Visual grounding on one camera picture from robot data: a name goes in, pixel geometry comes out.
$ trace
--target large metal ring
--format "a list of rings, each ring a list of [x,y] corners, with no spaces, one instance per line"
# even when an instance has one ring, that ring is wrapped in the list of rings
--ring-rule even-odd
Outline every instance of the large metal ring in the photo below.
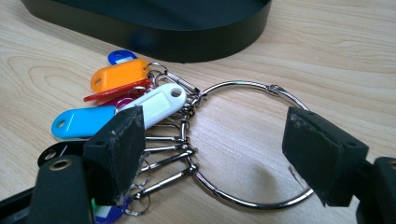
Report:
[[[270,95],[280,97],[295,106],[299,106],[300,108],[302,108],[304,110],[309,110],[308,107],[306,107],[300,100],[298,100],[295,96],[291,95],[289,92],[285,91],[283,88],[281,88],[277,85],[267,86],[267,85],[263,85],[261,83],[252,82],[252,81],[235,80],[235,81],[222,82],[220,84],[214,85],[214,86],[206,89],[205,91],[202,92],[202,95],[207,96],[212,91],[218,90],[223,87],[228,87],[228,86],[242,86],[242,87],[253,88],[253,89],[256,89],[259,91],[264,91]],[[200,102],[201,102],[201,99],[197,99],[195,102],[192,103],[192,105],[199,104]],[[193,165],[191,158],[188,159],[188,163],[190,164],[190,166]],[[253,203],[253,202],[248,202],[248,201],[239,199],[229,193],[226,193],[226,192],[221,191],[220,189],[217,189],[207,178],[204,177],[204,175],[199,171],[199,169],[196,169],[194,176],[199,182],[201,182],[203,184],[204,187],[206,187],[208,190],[213,192],[216,196],[220,197],[221,199],[224,199],[228,202],[235,203],[235,204],[243,206],[243,207],[261,209],[261,210],[275,210],[275,209],[281,209],[281,208],[286,208],[286,207],[292,206],[294,204],[300,203],[303,200],[307,199],[314,192],[312,189],[307,188],[299,195],[297,195],[291,199],[288,199],[284,202]]]

